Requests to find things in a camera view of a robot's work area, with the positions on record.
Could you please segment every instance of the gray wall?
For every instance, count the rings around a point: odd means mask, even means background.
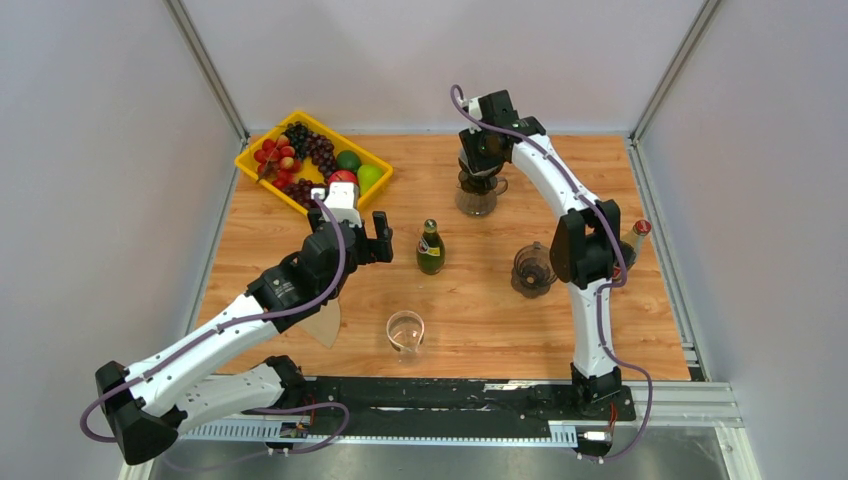
[[[848,3],[729,0],[644,142],[767,479],[845,478]]]
[[[236,150],[161,2],[0,2],[0,478],[115,478],[94,371],[185,332]]]
[[[508,88],[549,130],[626,131],[701,0],[186,0],[253,130],[304,109],[342,130],[455,133],[448,89]]]

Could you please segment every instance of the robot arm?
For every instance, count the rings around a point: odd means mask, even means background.
[[[385,213],[374,213],[377,238],[369,239],[355,208],[357,199],[354,184],[335,182],[325,200],[341,228],[345,263],[341,281],[322,302],[314,300],[327,290],[339,269],[339,242],[334,228],[326,223],[330,219],[314,210],[308,215],[312,234],[301,250],[262,272],[214,319],[145,360],[127,367],[110,362],[97,370],[95,379],[101,395],[129,379],[144,377],[102,405],[128,464],[158,456],[180,434],[211,420],[260,407],[296,406],[300,399],[296,392],[304,379],[288,357],[271,357],[240,375],[214,380],[206,377],[241,352],[317,313],[338,296],[347,276],[359,265],[391,262],[392,230]],[[273,319],[250,318],[292,311],[309,303],[314,306],[299,313]],[[145,376],[150,371],[156,373]]]
[[[597,307],[601,302],[600,324],[607,346],[612,350],[609,290],[604,290],[600,296],[595,292],[612,276],[611,242],[619,241],[619,208],[612,200],[601,202],[577,180],[557,155],[538,120],[519,118],[506,90],[465,100],[462,107],[484,124],[519,133],[533,142],[472,124],[459,134],[462,142],[460,184],[467,192],[486,193],[495,188],[495,175],[510,162],[527,175],[551,208],[557,220],[551,244],[551,264],[557,278],[567,283],[577,338],[572,380],[580,387],[584,401],[603,401],[620,390],[621,372],[601,347],[598,332]],[[602,212],[615,238],[608,237],[584,199]]]

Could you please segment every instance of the red bottle cap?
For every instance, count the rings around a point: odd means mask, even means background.
[[[639,235],[647,235],[651,233],[651,222],[644,219],[639,220],[635,225],[633,225],[633,228]]]

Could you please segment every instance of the glass bottle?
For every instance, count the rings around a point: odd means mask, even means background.
[[[445,265],[445,243],[439,236],[436,221],[424,222],[424,234],[418,240],[418,268],[427,275],[435,275]]]
[[[621,237],[621,256],[624,257],[624,264],[628,271],[639,258],[642,244],[645,243],[649,233],[651,233],[651,222],[642,219],[634,223],[633,228]],[[612,279],[616,282],[621,279],[621,268],[617,259],[613,262]]]

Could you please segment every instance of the bottle label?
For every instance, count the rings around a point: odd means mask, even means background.
[[[421,237],[421,240],[418,241],[418,253],[438,257],[442,254],[442,250],[439,247],[431,247],[427,244],[427,240],[424,240],[424,237]]]

